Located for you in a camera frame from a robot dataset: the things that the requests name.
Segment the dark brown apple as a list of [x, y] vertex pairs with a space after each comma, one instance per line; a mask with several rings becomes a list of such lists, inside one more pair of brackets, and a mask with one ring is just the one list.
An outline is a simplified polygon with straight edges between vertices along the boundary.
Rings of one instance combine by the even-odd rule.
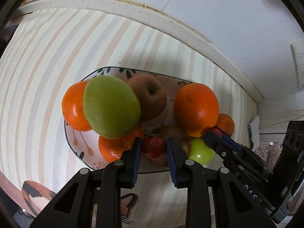
[[180, 127], [177, 126], [162, 126], [154, 131], [155, 134], [167, 139], [169, 137], [173, 138], [175, 141], [175, 145], [179, 146], [187, 156], [190, 155], [191, 152], [191, 144], [190, 138], [188, 134]]

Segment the red cherry tomato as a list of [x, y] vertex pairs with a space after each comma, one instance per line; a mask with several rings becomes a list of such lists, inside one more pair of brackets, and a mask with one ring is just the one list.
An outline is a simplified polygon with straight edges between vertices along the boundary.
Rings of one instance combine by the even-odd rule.
[[165, 139], [160, 136], [148, 136], [142, 141], [142, 153], [149, 160], [157, 160], [166, 153]]
[[219, 130], [218, 128], [213, 128], [212, 130], [211, 130], [216, 136], [218, 136], [219, 138], [222, 138], [222, 132], [221, 132], [221, 130]]

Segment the green apple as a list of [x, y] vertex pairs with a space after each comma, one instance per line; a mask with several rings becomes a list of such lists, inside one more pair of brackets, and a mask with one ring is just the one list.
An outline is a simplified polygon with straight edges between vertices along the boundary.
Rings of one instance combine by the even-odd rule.
[[140, 120], [141, 107], [126, 82], [117, 77], [97, 76], [85, 87], [83, 112], [97, 134], [118, 139], [134, 130]]
[[194, 160], [201, 165], [206, 165], [213, 160], [215, 152], [206, 145], [205, 141], [201, 137], [191, 138], [190, 145], [191, 149], [188, 156], [189, 159]]

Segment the mandarin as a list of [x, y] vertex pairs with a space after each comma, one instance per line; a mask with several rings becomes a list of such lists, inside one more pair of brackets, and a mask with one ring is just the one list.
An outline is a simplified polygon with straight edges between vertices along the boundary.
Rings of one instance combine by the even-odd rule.
[[133, 132], [119, 139], [107, 139], [99, 136], [98, 147], [103, 158], [108, 162], [119, 160], [124, 151], [129, 150], [133, 146], [136, 137], [144, 139], [144, 130], [137, 126]]
[[92, 130], [83, 112], [83, 94], [88, 80], [73, 84], [65, 92], [62, 102], [62, 114], [65, 122], [77, 131]]

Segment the small dark orange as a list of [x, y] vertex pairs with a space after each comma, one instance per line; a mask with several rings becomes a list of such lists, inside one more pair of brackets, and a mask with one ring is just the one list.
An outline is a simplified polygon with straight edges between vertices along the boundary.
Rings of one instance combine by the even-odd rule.
[[219, 114], [215, 127], [230, 137], [234, 133], [234, 121], [228, 114], [225, 113]]

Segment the large orange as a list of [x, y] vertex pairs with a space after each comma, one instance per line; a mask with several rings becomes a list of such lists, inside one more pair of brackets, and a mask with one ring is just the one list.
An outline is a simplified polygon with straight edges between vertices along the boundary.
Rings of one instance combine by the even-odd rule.
[[219, 118], [219, 102], [208, 86], [191, 83], [175, 96], [173, 114], [176, 124], [190, 137], [201, 137]]

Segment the floral oval ceramic plate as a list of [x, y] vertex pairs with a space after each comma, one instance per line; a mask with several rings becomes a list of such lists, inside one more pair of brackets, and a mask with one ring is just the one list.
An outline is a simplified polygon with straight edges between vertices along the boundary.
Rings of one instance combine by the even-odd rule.
[[204, 84], [117, 67], [72, 84], [61, 108], [67, 143], [89, 168], [119, 160], [140, 138], [143, 173], [166, 169], [169, 137], [191, 160], [209, 165], [215, 153], [203, 135], [222, 117], [215, 93]]

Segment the striped cat print table mat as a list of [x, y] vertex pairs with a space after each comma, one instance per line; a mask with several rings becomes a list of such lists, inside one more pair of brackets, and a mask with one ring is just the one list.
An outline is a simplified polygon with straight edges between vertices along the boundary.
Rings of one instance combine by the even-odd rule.
[[136, 137], [158, 131], [189, 148], [220, 114], [248, 144], [256, 102], [172, 36], [100, 11], [36, 11], [1, 56], [2, 183], [37, 216], [78, 170], [105, 168]]

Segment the white wall socket panel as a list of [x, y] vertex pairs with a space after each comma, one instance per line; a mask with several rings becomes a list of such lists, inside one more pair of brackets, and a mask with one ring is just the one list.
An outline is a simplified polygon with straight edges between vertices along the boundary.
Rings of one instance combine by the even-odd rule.
[[294, 65], [296, 68], [298, 88], [303, 90], [304, 41], [301, 40], [296, 43], [293, 43], [291, 45], [291, 49], [293, 53]]

